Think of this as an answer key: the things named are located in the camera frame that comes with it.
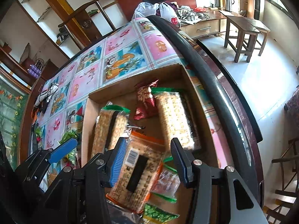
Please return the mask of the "clear green edge snack packet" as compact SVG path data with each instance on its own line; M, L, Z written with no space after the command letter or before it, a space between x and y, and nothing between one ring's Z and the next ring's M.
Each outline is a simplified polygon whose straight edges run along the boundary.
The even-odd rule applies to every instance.
M170 203L176 203L176 192L179 186L180 179L177 170L163 162L159 177L154 184L151 193Z

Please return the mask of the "orange cracker pack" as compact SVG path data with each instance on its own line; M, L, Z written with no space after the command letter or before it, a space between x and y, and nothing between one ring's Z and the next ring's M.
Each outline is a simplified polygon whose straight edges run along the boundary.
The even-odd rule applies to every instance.
M142 213L164 155L162 140L132 132L119 178L107 193L107 199L134 213Z

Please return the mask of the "green yellow snack packet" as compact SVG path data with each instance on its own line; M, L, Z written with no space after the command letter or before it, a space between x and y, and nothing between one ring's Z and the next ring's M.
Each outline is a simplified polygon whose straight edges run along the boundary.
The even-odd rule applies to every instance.
M180 215L164 211L155 205L146 203L142 216L143 223L168 223L169 221L179 218Z

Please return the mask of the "green cracker pack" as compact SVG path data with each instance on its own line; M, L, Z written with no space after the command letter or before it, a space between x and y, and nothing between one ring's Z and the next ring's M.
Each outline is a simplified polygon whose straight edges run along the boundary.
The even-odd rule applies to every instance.
M115 148L119 138L127 131L130 112L128 108L112 102L100 109L96 119L91 157Z
M186 92L180 88L152 88L167 151L173 138L185 150L201 149L197 129L189 112Z

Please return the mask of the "dark red snack bag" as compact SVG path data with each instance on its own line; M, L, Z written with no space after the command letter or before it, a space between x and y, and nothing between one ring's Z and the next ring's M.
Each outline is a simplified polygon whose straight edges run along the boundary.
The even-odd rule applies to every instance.
M137 95L137 106L133 117L135 120L158 115L156 100L152 94L152 88L158 86L158 81L158 79L153 79L152 81L141 82L134 86Z

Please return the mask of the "small green candy packet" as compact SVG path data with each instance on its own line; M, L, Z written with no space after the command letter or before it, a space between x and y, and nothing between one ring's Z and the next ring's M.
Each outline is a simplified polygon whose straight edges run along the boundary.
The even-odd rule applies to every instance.
M59 141L60 145L63 145L64 143L66 143L68 140L70 139L79 139L79 135L77 134L77 132L75 130L68 130L62 137L62 139ZM73 168L76 167L76 152L77 149L76 147L71 150L67 155L65 155L62 158L62 161L65 165L70 165Z

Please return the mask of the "cardboard box tray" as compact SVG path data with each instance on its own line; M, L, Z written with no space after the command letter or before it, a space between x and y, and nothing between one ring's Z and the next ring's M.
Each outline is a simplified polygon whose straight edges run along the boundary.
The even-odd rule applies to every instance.
M210 133L210 128L206 116L204 116L203 108L199 100L199 94L196 92L196 88L193 85L191 77L181 64L173 64L159 69L147 71L144 73L137 74L135 76L128 77L123 80L119 80L115 83L107 85L99 90L89 94L86 103L85 116L83 120L83 131L82 131L82 144L81 144L81 164L85 166L91 159L92 145L94 139L94 129L96 124L96 118L99 114L101 107L105 106L107 101L112 101L116 105L124 106L125 108L134 111L137 105L137 96L135 93L134 86L141 81L148 79L159 79L159 83L163 86L178 86L187 91L189 99L189 110L191 111L191 117L195 123L194 128L198 132L199 142L201 149L193 152L194 157L202 160L208 166L218 167L216 150L214 142ZM157 150L165 150L162 140L162 125L159 117L154 116L149 119L133 120L133 116L130 116L130 120L133 125L145 126L144 130L141 130L145 136L158 139L158 143L154 144ZM87 190L90 192L89 200L91 201L91 211L87 210L86 223L108 223L107 220L102 220L101 215L105 215L110 219L108 213L107 203L101 204L95 200L95 197L99 196L99 178L95 177L95 183L88 183ZM212 187L211 203L204 202L206 207L210 207L210 222L216 223L217 219L217 188ZM171 223L192 223L191 208L195 208L195 194L192 194L192 190L181 187L179 190L179 197L184 194L186 200L179 202L178 207L173 207L172 210L182 211L182 220L170 221Z

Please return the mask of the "patterned scarf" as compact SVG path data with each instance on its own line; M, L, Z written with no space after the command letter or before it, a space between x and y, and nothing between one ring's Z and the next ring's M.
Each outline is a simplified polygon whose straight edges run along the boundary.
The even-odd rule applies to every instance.
M57 92L59 84L51 83L45 90L43 90L37 97L33 110L31 112L31 118L33 123L38 119L40 113L45 114L47 107L52 99L53 95Z

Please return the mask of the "purple bottles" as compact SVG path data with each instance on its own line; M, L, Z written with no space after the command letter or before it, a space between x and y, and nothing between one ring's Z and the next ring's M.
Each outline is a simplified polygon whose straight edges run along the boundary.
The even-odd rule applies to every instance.
M27 69L28 74L31 75L34 78L38 78L41 75L41 65L33 65L30 64L29 69Z

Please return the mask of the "wooden stool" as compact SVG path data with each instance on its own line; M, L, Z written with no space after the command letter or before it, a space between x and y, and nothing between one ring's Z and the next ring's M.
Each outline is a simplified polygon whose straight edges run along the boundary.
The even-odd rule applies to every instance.
M235 26L238 30L237 36L231 36L230 27ZM234 62L238 63L240 55L246 55L246 62L249 63L254 50L258 50L261 56L271 30L263 22L242 16L226 15L226 35L224 47L228 45L235 52Z

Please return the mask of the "floral plastic tablecloth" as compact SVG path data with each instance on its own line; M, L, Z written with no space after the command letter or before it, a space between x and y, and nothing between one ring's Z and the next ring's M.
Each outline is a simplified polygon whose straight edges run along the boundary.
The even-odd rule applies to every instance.
M130 21L81 52L43 84L40 92L51 83L57 83L59 87L45 114L40 113L34 123L40 132L33 137L31 151L38 147L57 147L62 135L69 129L81 133L83 116L73 117L71 112L84 112L89 93L130 76L171 64L184 65L191 77L211 131L219 166L227 166L232 162L228 142L205 87L183 57L182 50L147 18Z

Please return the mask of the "wooden chair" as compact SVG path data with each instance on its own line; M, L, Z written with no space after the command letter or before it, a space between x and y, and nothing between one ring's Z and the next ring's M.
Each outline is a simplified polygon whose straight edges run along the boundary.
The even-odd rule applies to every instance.
M99 3L100 0L92 0L88 3L85 3L83 5L81 5L79 8L77 8L74 12L72 12L68 18L66 19L66 21L64 21L63 23L59 24L58 27L59 28L64 28L70 38L73 40L73 42L76 44L76 46L82 50L83 49L83 43L79 41L79 39L76 37L76 35L74 35L70 29L68 28L67 24L70 21L76 21L77 24L79 25L79 27L82 29L83 34L87 37L87 39L89 40L89 43L92 43L98 39L102 39L103 35L100 33L100 31L98 30L98 28L96 27L95 23L93 22L93 20L91 19L91 16L86 12L86 9L91 6L91 5L96 5L98 8L98 12L101 13L104 17L104 19L106 20L106 22L108 23L108 25L110 26L110 28L112 29L112 31L116 31L116 27L113 24L113 22L110 20L110 18L108 17L107 13L105 12L104 8L101 6L101 4Z

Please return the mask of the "metal kettle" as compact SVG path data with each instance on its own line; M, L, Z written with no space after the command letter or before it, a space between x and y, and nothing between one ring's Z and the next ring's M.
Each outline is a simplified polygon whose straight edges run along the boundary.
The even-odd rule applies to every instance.
M234 3L235 0L224 0L224 9L228 12L232 12Z

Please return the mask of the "white plastic bag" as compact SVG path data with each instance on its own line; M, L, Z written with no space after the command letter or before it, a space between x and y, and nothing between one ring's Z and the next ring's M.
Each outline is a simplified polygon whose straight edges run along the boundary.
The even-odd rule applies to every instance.
M162 2L160 4L151 4L148 2L139 3L136 9L134 10L132 19L145 18L148 16L156 15L157 12L158 16L171 22L174 25L178 25L181 22L176 14L176 11L165 2Z

